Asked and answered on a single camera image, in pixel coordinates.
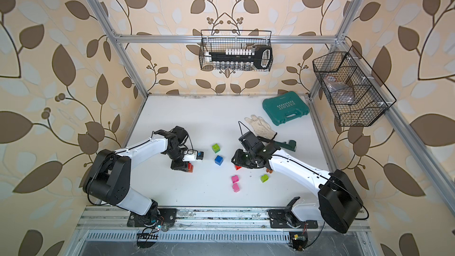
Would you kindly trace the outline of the small red lego brick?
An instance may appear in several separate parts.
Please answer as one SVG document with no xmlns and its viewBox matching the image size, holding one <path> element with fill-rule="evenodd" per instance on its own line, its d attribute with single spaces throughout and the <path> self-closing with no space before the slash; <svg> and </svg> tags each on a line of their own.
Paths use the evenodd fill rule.
<svg viewBox="0 0 455 256">
<path fill-rule="evenodd" d="M 193 172 L 193 165 L 191 163 L 188 164 L 188 172 L 192 173 Z"/>
</svg>

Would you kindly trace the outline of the dark blue lego brick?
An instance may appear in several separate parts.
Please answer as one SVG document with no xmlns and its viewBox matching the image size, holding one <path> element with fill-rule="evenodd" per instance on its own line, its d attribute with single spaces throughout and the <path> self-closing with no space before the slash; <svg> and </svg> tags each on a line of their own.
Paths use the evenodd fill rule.
<svg viewBox="0 0 455 256">
<path fill-rule="evenodd" d="M 223 163 L 223 158 L 222 158 L 221 156 L 218 155 L 218 156 L 215 158 L 214 162 L 215 162 L 215 164 L 221 166 L 222 163 Z"/>
</svg>

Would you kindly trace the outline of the lime green lego brick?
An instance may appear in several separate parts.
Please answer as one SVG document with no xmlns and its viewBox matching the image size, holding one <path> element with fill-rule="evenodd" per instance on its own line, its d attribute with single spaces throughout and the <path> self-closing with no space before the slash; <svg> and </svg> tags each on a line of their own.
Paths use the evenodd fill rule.
<svg viewBox="0 0 455 256">
<path fill-rule="evenodd" d="M 220 146 L 216 143 L 212 146 L 212 150 L 214 153 L 218 153 L 220 151 Z"/>
</svg>

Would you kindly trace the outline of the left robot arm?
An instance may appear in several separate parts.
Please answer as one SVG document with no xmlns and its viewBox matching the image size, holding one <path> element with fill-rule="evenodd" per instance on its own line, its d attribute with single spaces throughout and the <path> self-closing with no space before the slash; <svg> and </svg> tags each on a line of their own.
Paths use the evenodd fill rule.
<svg viewBox="0 0 455 256">
<path fill-rule="evenodd" d="M 191 171 L 191 163 L 184 160 L 188 138 L 188 132 L 176 126 L 170 131 L 153 132 L 149 139 L 132 147 L 99 151 L 82 185 L 84 193 L 140 216 L 157 214 L 157 202 L 130 187 L 132 170 L 153 156 L 164 154 L 171 160 L 171 169 Z"/>
</svg>

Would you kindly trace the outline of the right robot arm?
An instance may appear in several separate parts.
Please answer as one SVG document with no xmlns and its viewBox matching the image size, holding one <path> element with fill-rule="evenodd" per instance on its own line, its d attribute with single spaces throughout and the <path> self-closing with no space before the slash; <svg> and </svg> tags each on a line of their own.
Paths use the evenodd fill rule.
<svg viewBox="0 0 455 256">
<path fill-rule="evenodd" d="M 329 172 L 297 160 L 275 141 L 257 137 L 251 131 L 239 138 L 244 147 L 231 159 L 235 166 L 266 168 L 295 180 L 318 198 L 318 204 L 304 204 L 294 197 L 278 216 L 291 228 L 301 228 L 308 220 L 324 221 L 339 233 L 348 232 L 363 208 L 363 201 L 347 174 L 337 169 Z"/>
</svg>

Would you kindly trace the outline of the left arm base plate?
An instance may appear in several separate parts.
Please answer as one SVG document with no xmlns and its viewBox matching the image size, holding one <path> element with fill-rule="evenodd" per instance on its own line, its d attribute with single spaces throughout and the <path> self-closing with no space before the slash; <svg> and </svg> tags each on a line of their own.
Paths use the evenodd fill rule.
<svg viewBox="0 0 455 256">
<path fill-rule="evenodd" d="M 151 209 L 145 215 L 139 215 L 131 212 L 127 221 L 127 227 L 145 228 L 145 227 L 165 227 L 174 226 L 177 216 L 176 208 L 155 208 Z"/>
</svg>

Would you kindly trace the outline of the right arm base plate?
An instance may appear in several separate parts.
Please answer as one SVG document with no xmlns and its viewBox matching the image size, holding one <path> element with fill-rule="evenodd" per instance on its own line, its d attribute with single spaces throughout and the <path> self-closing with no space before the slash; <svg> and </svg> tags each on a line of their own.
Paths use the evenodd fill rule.
<svg viewBox="0 0 455 256">
<path fill-rule="evenodd" d="M 317 229 L 318 222 L 315 220 L 301 221 L 287 209 L 270 209 L 267 211 L 270 226 L 273 229 Z"/>
</svg>

